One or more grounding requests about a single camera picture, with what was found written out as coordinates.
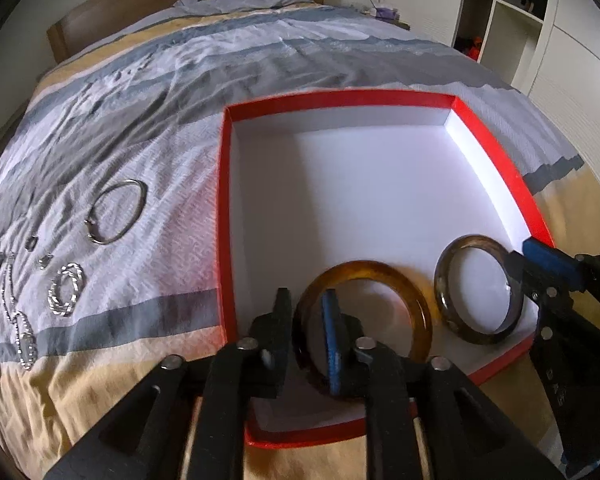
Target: screw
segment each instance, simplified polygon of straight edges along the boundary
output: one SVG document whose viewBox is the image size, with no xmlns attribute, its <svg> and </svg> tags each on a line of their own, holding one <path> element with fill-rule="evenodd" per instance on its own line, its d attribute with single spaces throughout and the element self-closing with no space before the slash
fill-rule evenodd
<svg viewBox="0 0 600 480">
<path fill-rule="evenodd" d="M 165 357 L 160 363 L 160 368 L 163 368 L 165 370 L 177 370 L 182 366 L 183 362 L 184 359 L 179 355 L 167 355 L 167 357 Z"/>
<path fill-rule="evenodd" d="M 431 366 L 434 370 L 444 372 L 445 370 L 449 370 L 449 368 L 451 368 L 451 361 L 446 357 L 439 355 L 431 360 Z"/>
<path fill-rule="evenodd" d="M 542 339 L 544 339 L 545 341 L 549 341 L 549 339 L 551 339 L 554 336 L 554 331 L 551 330 L 551 327 L 544 326 L 540 331 L 540 335 L 542 336 Z"/>
<path fill-rule="evenodd" d="M 255 350 L 258 347 L 258 340 L 253 337 L 243 337 L 237 343 L 238 350 Z"/>
<path fill-rule="evenodd" d="M 356 348 L 358 350 L 371 350 L 376 347 L 376 342 L 372 337 L 363 335 L 356 339 Z"/>
</svg>

